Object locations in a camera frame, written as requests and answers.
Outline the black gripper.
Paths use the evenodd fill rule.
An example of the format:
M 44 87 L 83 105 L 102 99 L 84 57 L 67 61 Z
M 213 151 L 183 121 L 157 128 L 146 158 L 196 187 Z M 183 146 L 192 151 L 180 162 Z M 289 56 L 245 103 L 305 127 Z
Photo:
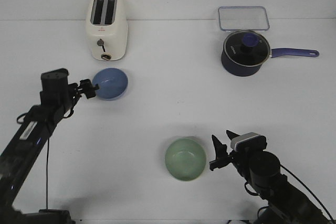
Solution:
M 96 84 L 93 86 L 90 79 L 80 80 L 80 85 L 71 83 L 68 85 L 68 94 L 71 103 L 77 103 L 81 98 L 79 87 L 83 88 L 83 94 L 87 99 L 94 98 L 96 96 L 96 91 L 99 90 L 99 85 Z
M 231 142 L 235 142 L 239 137 L 239 134 L 230 130 L 226 130 L 226 134 Z M 231 151 L 228 154 L 227 145 L 223 144 L 215 135 L 212 135 L 212 141 L 215 150 L 215 159 L 209 163 L 210 170 L 214 171 L 215 169 L 221 169 L 229 164 L 232 164 L 241 177 L 250 179 L 247 158 L 243 154 L 235 151 Z

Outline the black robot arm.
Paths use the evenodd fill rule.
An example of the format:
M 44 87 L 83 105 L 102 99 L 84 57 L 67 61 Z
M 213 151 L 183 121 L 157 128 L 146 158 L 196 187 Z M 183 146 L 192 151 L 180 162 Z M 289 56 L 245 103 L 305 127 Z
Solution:
M 65 68 L 41 74 L 40 104 L 21 115 L 23 121 L 1 154 L 1 223 L 74 223 L 69 211 L 41 209 L 24 214 L 13 202 L 57 124 L 73 115 L 84 94 L 95 97 L 99 86 L 89 79 L 69 84 Z
M 82 106 L 88 217 L 224 219 L 260 201 L 308 208 L 292 168 L 335 208 L 335 83 L 138 83 Z

